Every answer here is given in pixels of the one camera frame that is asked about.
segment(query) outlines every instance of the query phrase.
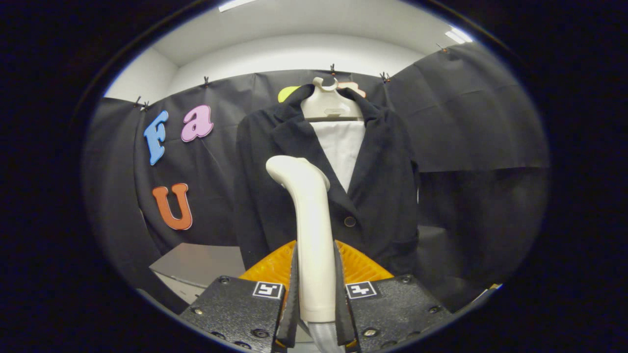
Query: white wall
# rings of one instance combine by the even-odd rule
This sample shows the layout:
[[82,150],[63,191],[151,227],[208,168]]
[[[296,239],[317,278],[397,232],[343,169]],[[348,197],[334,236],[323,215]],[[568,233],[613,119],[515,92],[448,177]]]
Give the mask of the white wall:
[[154,103],[168,96],[168,87],[179,68],[153,48],[133,60],[105,93],[105,97]]
[[383,41],[340,35],[289,35],[264,38],[208,53],[177,67],[150,48],[135,59],[109,87],[105,97],[140,103],[156,102],[171,94],[210,81],[245,73],[277,70],[329,70],[390,76],[423,58],[413,50]]
[[410,49],[355,36],[276,36],[217,50],[182,66],[167,95],[203,84],[203,76],[213,81],[276,70],[329,70],[332,63],[336,71],[392,76],[423,57]]

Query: foam letter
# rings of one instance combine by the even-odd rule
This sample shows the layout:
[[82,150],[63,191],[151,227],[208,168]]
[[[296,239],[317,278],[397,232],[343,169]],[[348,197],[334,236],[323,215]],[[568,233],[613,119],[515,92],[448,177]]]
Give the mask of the foam letter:
[[168,204],[168,199],[166,198],[168,188],[157,187],[153,189],[153,196],[157,201],[157,208],[159,208],[161,218],[163,218],[168,227],[177,231],[184,231],[192,226],[192,213],[190,212],[186,191],[188,191],[187,184],[179,183],[172,185],[172,192],[175,193],[176,200],[181,209],[181,219],[176,219],[175,216],[172,215],[170,204]]
[[199,137],[205,137],[211,132],[214,124],[210,121],[211,108],[209,106],[198,106],[183,118],[185,126],[181,130],[181,139],[183,142],[190,142]]
[[166,139],[166,129],[163,127],[162,122],[168,120],[168,112],[161,112],[153,122],[144,130],[144,137],[148,143],[148,151],[151,153],[151,165],[157,163],[157,161],[163,156],[166,149],[159,144]]

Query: letter f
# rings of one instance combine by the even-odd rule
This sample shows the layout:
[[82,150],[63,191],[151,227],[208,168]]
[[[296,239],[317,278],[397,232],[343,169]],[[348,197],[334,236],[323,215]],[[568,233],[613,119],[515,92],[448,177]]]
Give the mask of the letter f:
[[166,139],[166,129],[163,127],[162,122],[168,120],[168,112],[161,112],[153,122],[144,130],[144,137],[148,143],[148,151],[151,154],[151,165],[157,163],[157,161],[163,156],[165,148],[159,144]]

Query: black curtain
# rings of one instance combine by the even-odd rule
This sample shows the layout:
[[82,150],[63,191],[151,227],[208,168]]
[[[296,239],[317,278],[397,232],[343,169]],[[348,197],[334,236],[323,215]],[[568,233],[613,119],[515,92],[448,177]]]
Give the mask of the black curtain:
[[[230,233],[237,125],[277,104],[281,89],[317,76],[332,81],[326,71],[286,70],[199,85],[145,109],[102,100],[85,147],[84,190],[96,236],[132,286],[182,309],[148,266],[182,242],[237,245]],[[523,87],[475,43],[428,55],[390,82],[346,72],[335,77],[358,83],[367,100],[395,110],[409,126],[421,170],[422,280],[453,309],[503,282],[538,231],[548,183],[541,121]],[[213,129],[184,142],[183,117],[199,105],[210,106]],[[168,112],[165,153],[150,165],[143,133],[162,111]],[[176,183],[188,185],[193,224],[185,231],[165,224],[151,193],[168,188],[179,217]]]

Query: letter u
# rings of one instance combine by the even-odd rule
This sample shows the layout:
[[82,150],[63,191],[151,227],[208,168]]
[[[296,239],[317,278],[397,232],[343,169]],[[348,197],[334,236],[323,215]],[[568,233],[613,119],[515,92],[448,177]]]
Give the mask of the letter u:
[[163,218],[168,227],[178,231],[184,231],[192,226],[192,213],[190,212],[190,205],[188,204],[188,197],[186,194],[187,191],[187,184],[179,183],[172,185],[172,192],[175,193],[176,200],[179,203],[179,208],[181,209],[181,219],[176,219],[175,216],[172,215],[170,204],[168,204],[168,199],[166,198],[168,195],[168,188],[156,187],[153,189],[153,196],[157,201],[157,207],[159,208],[161,218]]

